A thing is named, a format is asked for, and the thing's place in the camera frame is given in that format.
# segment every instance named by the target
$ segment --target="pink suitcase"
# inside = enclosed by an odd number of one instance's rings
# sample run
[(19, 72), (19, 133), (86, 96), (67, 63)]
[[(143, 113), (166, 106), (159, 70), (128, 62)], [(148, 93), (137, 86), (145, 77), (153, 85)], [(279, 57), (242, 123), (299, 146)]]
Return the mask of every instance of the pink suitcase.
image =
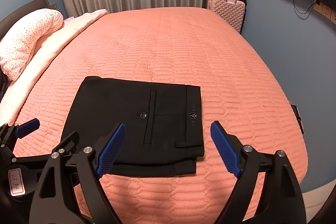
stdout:
[(244, 2), (239, 0), (208, 0), (207, 7), (240, 33), (245, 14)]

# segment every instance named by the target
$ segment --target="wall outlet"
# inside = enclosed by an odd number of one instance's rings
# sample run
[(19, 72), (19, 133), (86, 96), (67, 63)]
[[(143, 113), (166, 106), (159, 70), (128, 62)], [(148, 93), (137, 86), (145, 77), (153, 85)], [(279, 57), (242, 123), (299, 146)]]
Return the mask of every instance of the wall outlet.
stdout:
[(331, 8), (325, 4), (323, 4), (322, 8), (322, 15), (324, 15), (326, 18), (331, 18)]
[(336, 10), (332, 10), (331, 11), (331, 19), (332, 22), (334, 22), (334, 24), (336, 24)]
[(323, 3), (319, 2), (319, 4), (314, 4), (314, 10), (318, 13), (322, 14)]

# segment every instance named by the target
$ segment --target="welt pocket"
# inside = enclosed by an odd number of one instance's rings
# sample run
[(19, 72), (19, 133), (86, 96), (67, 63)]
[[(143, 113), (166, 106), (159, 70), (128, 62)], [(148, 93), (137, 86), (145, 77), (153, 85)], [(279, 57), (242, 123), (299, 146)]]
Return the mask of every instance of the welt pocket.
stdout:
[(155, 106), (156, 106), (156, 90), (151, 90), (148, 108), (147, 126), (144, 138), (144, 144), (151, 144), (153, 139)]

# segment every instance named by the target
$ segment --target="quilted pattern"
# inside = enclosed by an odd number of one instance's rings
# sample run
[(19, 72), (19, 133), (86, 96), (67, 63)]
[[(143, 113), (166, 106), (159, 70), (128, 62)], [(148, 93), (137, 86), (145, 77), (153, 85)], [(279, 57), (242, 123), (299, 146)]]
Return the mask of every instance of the quilted pattern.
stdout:
[[(236, 178), (211, 140), (214, 120), (260, 152), (285, 150), (298, 180), (305, 176), (305, 144), (279, 84), (241, 35), (209, 10), (133, 10), (103, 16), (89, 26), (54, 59), (29, 94), (17, 123), (37, 117), (41, 126), (17, 142), (17, 156), (50, 153), (59, 143), (87, 75), (201, 87), (205, 155), (195, 176), (100, 179), (125, 224), (215, 221)], [(262, 185), (260, 175), (247, 217), (256, 210)], [(88, 214), (80, 187), (76, 196)]]
[(208, 0), (208, 7), (240, 33), (245, 14), (244, 2), (232, 4), (223, 0)]

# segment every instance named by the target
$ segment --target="pillow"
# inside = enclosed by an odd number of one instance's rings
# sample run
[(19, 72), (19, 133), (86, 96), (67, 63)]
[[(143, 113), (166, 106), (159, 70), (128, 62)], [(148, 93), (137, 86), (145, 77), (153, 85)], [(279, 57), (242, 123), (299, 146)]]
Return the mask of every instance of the pillow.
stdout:
[(0, 42), (0, 67), (8, 80), (16, 80), (33, 57), (37, 40), (57, 31), (63, 23), (59, 11), (40, 9), (18, 20)]

